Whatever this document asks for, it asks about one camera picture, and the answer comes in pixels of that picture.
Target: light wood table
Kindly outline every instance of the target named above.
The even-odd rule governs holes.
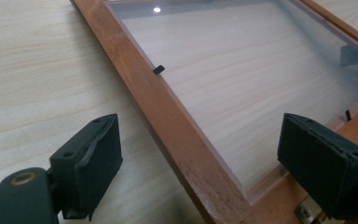
[[[318,2],[358,28],[358,0]],[[124,162],[93,222],[203,222],[70,2],[0,1],[0,181],[23,168],[49,168],[55,150],[111,113]]]

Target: wood grain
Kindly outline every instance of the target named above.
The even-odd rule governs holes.
[[[337,132],[358,145],[358,113]],[[257,218],[264,223],[298,223],[294,212],[307,195],[290,175],[286,175],[253,207],[258,214]]]
[[[288,1],[111,7],[246,189],[278,165],[283,113],[327,124],[358,100],[347,43]]]
[[[75,0],[205,221],[255,223],[241,186],[102,1]]]
[[[358,30],[358,0],[315,0],[315,2]]]
[[[124,162],[91,223],[202,223],[115,73],[69,1],[0,1],[0,181],[118,113]]]
[[[352,26],[348,25],[345,21],[325,9],[321,7],[313,0],[299,0],[305,6],[311,8],[314,12],[316,12],[319,16],[323,17],[328,22],[332,23],[336,26],[340,31],[350,36],[354,40],[358,42],[358,30],[354,29]]]
[[[122,46],[124,46],[124,47],[126,47],[126,49],[128,48],[128,46],[130,46],[131,45],[131,43],[130,43],[130,41],[129,42],[121,42],[122,41],[122,38],[121,38],[121,33],[125,33],[124,31],[119,31],[118,33],[115,33],[115,29],[116,29],[116,31],[117,31],[117,25],[116,24],[114,24],[114,21],[111,21],[111,19],[110,18],[108,18],[109,16],[108,16],[108,14],[105,14],[105,11],[106,11],[106,8],[103,8],[103,7],[101,7],[101,6],[99,6],[99,3],[94,3],[94,5],[89,5],[89,6],[87,6],[85,3],[83,3],[83,2],[79,2],[79,1],[77,1],[76,2],[77,3],[77,5],[79,6],[79,8],[80,8],[80,10],[82,11],[82,13],[83,13],[83,15],[86,17],[86,20],[88,21],[88,23],[89,23],[89,25],[91,26],[91,28],[93,29],[93,31],[94,31],[94,33],[97,35],[97,37],[99,37],[99,39],[100,39],[100,41],[101,41],[101,43],[102,43],[102,45],[103,45],[103,47],[105,48],[105,50],[106,50],[106,52],[107,52],[107,54],[111,57],[111,60],[112,60],[112,62],[114,63],[114,65],[117,67],[117,70],[118,70],[118,72],[122,75],[122,73],[124,73],[125,74],[125,76],[123,76],[122,75],[122,77],[121,78],[123,78],[123,81],[124,81],[124,83],[125,83],[125,85],[127,85],[127,87],[128,87],[128,89],[129,89],[129,91],[131,92],[131,94],[132,94],[132,96],[134,97],[134,100],[135,100],[135,102],[141,107],[141,110],[143,111],[143,113],[145,113],[145,117],[146,117],[146,119],[149,121],[149,123],[150,123],[150,125],[151,125],[151,127],[152,127],[152,129],[153,129],[153,131],[154,132],[156,132],[157,133],[157,135],[158,135],[158,137],[159,137],[159,141],[161,142],[161,144],[163,145],[163,152],[164,152],[164,150],[167,150],[168,151],[168,153],[167,153],[167,151],[165,151],[165,153],[166,154],[168,154],[167,155],[167,157],[168,157],[168,161],[172,164],[172,167],[173,167],[173,169],[176,171],[176,172],[178,172],[179,173],[179,178],[181,179],[181,178],[183,178],[183,175],[182,174],[180,174],[180,172],[177,170],[178,168],[179,169],[181,169],[180,167],[178,167],[178,165],[177,165],[177,163],[179,163],[179,160],[183,160],[184,158],[182,157],[182,158],[180,158],[180,157],[173,157],[172,158],[172,153],[170,152],[170,149],[168,148],[168,146],[171,146],[171,147],[179,147],[178,145],[176,145],[176,144],[172,144],[172,145],[168,145],[168,143],[167,142],[163,142],[163,140],[161,140],[161,138],[163,138],[163,137],[166,137],[167,135],[165,135],[166,134],[166,132],[167,131],[164,131],[164,135],[161,135],[160,133],[158,133],[158,131],[156,131],[156,129],[158,129],[158,128],[161,128],[161,130],[163,130],[163,129],[165,129],[165,130],[167,130],[167,128],[163,128],[162,126],[159,126],[160,124],[158,123],[158,120],[156,120],[156,117],[154,117],[155,116],[155,112],[153,112],[153,111],[147,111],[148,110],[148,108],[147,108],[147,105],[143,105],[143,103],[144,102],[148,102],[148,104],[149,104],[149,106],[151,106],[151,105],[154,105],[154,102],[150,102],[150,101],[148,101],[147,99],[145,99],[145,98],[142,98],[140,95],[138,95],[139,93],[137,93],[137,91],[139,91],[139,89],[140,88],[142,88],[142,91],[143,91],[143,94],[146,94],[147,95],[147,97],[150,97],[149,98],[149,100],[150,99],[154,99],[156,96],[155,96],[155,91],[156,90],[153,90],[153,91],[151,91],[151,92],[149,92],[149,85],[151,84],[151,83],[153,83],[153,86],[154,86],[154,88],[155,89],[158,89],[158,91],[161,91],[161,89],[160,88],[167,88],[168,89],[168,92],[169,92],[169,94],[172,94],[170,91],[169,91],[169,88],[167,87],[167,86],[165,86],[165,83],[163,83],[163,82],[161,82],[163,85],[161,86],[161,84],[160,83],[157,83],[157,82],[155,82],[155,80],[156,80],[156,78],[154,77],[154,76],[152,76],[152,75],[150,75],[150,76],[148,76],[148,77],[143,77],[143,79],[147,79],[148,81],[147,81],[147,83],[146,83],[146,85],[144,85],[144,84],[142,84],[142,83],[140,83],[140,85],[139,86],[137,86],[137,84],[138,84],[138,82],[137,82],[137,80],[136,80],[136,78],[137,77],[140,77],[142,74],[142,72],[140,72],[140,71],[134,71],[134,70],[132,70],[131,69],[131,71],[130,71],[130,69],[129,68],[122,68],[121,66],[123,66],[123,65],[125,65],[126,63],[131,63],[132,62],[132,60],[137,60],[136,59],[136,57],[138,57],[137,55],[133,55],[133,53],[130,53],[130,54],[132,54],[130,57],[128,57],[128,58],[126,58],[126,60],[124,60],[123,58],[125,57],[125,56],[122,56],[121,55],[121,53],[120,53],[120,56],[119,57],[117,57],[117,56],[113,56],[112,54],[113,53],[115,53],[115,51],[112,49],[112,47],[114,47],[114,48],[120,48],[120,47],[122,47]],[[96,16],[95,14],[96,14],[96,12],[93,12],[92,10],[88,10],[88,8],[92,8],[92,10],[96,10],[95,8],[98,8],[98,12],[99,13],[101,13],[102,15],[99,15],[99,16]],[[143,22],[139,22],[138,23],[140,26],[144,26],[144,27],[150,27],[150,26],[145,26],[145,24],[143,23]],[[116,38],[114,35],[111,35],[111,34],[116,34],[116,35],[118,35],[118,36],[120,36],[120,41],[118,41],[118,42],[112,42],[111,40],[110,41],[108,41],[108,40],[106,40],[106,37],[108,36],[110,34],[110,36],[112,36],[112,37],[114,37],[114,38]],[[146,66],[144,67],[144,71],[143,71],[143,73],[146,73],[147,74],[147,72],[146,72],[146,70],[147,70],[147,68],[146,68]],[[177,110],[182,110],[182,111],[184,111],[183,110],[183,107],[179,104],[179,103],[177,103],[178,101],[177,101],[177,99],[174,97],[174,96],[172,96],[172,98],[173,98],[173,101],[174,101],[174,103],[175,104],[178,104],[178,105],[171,105],[171,102],[169,102],[168,104],[164,104],[164,105],[167,105],[167,106],[175,106],[175,110],[177,111]],[[170,113],[172,112],[169,108],[165,108],[164,109],[164,111],[165,110],[167,110],[167,111],[169,111]],[[179,118],[179,119],[181,119],[182,117],[185,117],[185,119],[189,119],[189,115],[187,115],[186,114],[186,112],[185,112],[185,115],[184,116],[179,116],[179,117],[177,117],[177,118]],[[191,129],[189,130],[191,133],[198,133],[198,134],[200,134],[201,135],[201,138],[202,139],[204,139],[204,140],[202,140],[202,141],[205,141],[205,137],[202,135],[202,133],[200,132],[200,130],[197,130],[197,131],[195,131],[195,132],[193,132]],[[293,205],[295,204],[295,203],[299,203],[300,202],[300,199],[302,200],[304,197],[305,197],[305,193],[304,193],[304,191],[301,191],[301,188],[298,188],[297,186],[295,186],[295,184],[294,184],[294,182],[293,182],[293,180],[292,181],[290,181],[290,180],[288,180],[288,179],[284,179],[284,180],[282,180],[279,184],[277,184],[276,186],[280,186],[279,188],[278,188],[278,190],[280,190],[277,194],[275,194],[275,196],[274,197],[267,197],[267,198],[264,198],[263,197],[263,199],[262,199],[262,201],[258,201],[257,202],[257,204],[262,204],[262,205],[260,205],[260,207],[268,207],[268,206],[271,206],[272,204],[276,204],[277,202],[282,202],[282,200],[284,199],[284,198],[286,198],[287,199],[287,196],[289,196],[289,198],[293,198],[293,200],[292,200],[292,203],[288,203],[287,204],[287,206],[284,206],[283,208],[282,208],[282,210],[283,211],[285,211],[285,215],[284,216],[289,216],[288,214],[291,214],[290,213],[290,209],[292,209],[293,208]],[[292,192],[290,189],[291,188],[282,188],[282,186],[286,186],[286,187],[294,187],[294,189],[297,189],[297,191],[298,192]],[[194,194],[192,194],[192,192],[190,191],[190,196],[192,196],[192,197],[197,197],[197,195],[194,195]],[[205,212],[204,210],[203,210],[203,208],[201,207],[202,205],[199,205],[199,210],[201,211],[201,213],[202,212]],[[273,220],[275,220],[276,218],[275,217],[279,217],[280,216],[280,210],[278,209],[277,210],[277,212],[273,212],[273,213],[271,213],[271,216],[269,216],[269,215],[266,215],[266,214],[263,214],[263,215],[261,215],[261,210],[258,210],[259,212],[256,212],[256,214],[257,214],[257,217],[259,217],[257,220],[263,220],[263,221],[267,221],[267,222],[272,222]],[[207,221],[213,221],[213,222],[215,222],[215,221],[221,221],[221,220],[223,220],[223,219],[220,219],[220,220],[218,220],[218,219],[216,219],[216,220],[212,220],[212,219],[208,219],[208,217],[205,217],[205,219],[207,220]]]

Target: wooden picture frame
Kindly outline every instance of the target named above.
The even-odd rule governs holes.
[[[310,0],[291,2],[346,41],[358,45],[358,31],[323,7]],[[307,193],[284,168],[277,167],[255,188],[244,190],[168,84],[153,73],[151,62],[106,3],[73,0],[73,4],[117,69],[161,152],[206,222],[298,222],[294,211]],[[358,104],[351,109],[352,114],[354,111],[358,111]],[[333,128],[358,144],[358,113],[342,124],[338,121]]]

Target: black clamp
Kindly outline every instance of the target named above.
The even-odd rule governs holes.
[[[29,168],[0,184],[0,224],[59,223],[92,214],[118,172],[117,115],[93,120],[51,157],[51,168]]]
[[[358,146],[322,124],[285,114],[278,160],[328,217],[358,218]]]

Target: wooden molding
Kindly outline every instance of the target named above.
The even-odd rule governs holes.
[[[358,42],[358,32],[313,1],[298,0]],[[296,206],[307,193],[284,175],[252,205],[240,182],[165,81],[156,76],[103,0],[74,0],[119,79],[138,106],[168,163],[208,223],[298,223]],[[358,114],[338,131],[358,144]]]

